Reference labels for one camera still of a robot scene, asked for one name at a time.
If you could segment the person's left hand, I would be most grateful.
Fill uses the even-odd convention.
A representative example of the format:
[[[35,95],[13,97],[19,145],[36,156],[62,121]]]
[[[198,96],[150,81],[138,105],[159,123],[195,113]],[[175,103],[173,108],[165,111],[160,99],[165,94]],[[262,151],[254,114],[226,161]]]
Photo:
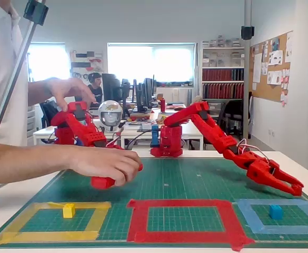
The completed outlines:
[[[57,105],[67,111],[68,105],[65,98],[79,96],[87,105],[95,103],[96,99],[89,87],[78,78],[58,79],[50,78],[46,81],[46,87],[55,98]]]

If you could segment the person's right hand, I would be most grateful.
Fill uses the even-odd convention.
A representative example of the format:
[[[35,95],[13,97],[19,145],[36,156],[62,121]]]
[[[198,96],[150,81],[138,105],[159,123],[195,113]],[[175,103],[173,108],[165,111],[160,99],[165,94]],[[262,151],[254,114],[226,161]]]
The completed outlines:
[[[111,178],[116,186],[132,181],[142,165],[133,151],[74,145],[66,149],[69,169],[88,177]]]

